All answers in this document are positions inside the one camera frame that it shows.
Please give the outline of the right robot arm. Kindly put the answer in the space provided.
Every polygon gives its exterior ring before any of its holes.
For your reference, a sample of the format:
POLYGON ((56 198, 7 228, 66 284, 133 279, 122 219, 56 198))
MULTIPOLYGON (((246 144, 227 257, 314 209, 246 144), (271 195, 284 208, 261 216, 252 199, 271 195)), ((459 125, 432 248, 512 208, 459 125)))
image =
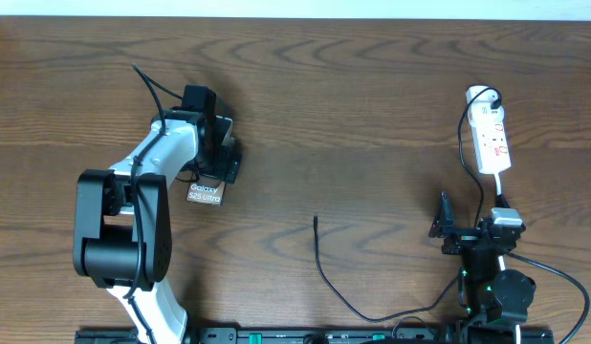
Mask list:
POLYGON ((491 215, 476 227, 455 224, 449 197, 442 192, 428 236, 441 238, 441 251, 461 258, 458 283, 460 305, 468 317, 448 326, 452 343, 519 343, 520 325, 534 301, 535 281, 505 266, 503 254, 516 247, 525 231, 521 216, 503 196, 495 200, 491 215))

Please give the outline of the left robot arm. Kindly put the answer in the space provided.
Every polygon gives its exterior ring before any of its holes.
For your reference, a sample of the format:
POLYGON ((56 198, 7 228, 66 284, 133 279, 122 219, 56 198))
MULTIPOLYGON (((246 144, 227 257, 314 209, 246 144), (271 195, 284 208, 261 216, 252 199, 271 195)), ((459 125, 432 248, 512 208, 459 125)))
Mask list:
POLYGON ((168 189, 188 167, 234 182, 239 155, 232 127, 227 116, 166 110, 123 160, 79 176, 74 267, 123 305, 135 326, 124 340, 196 341, 166 276, 172 254, 168 189))

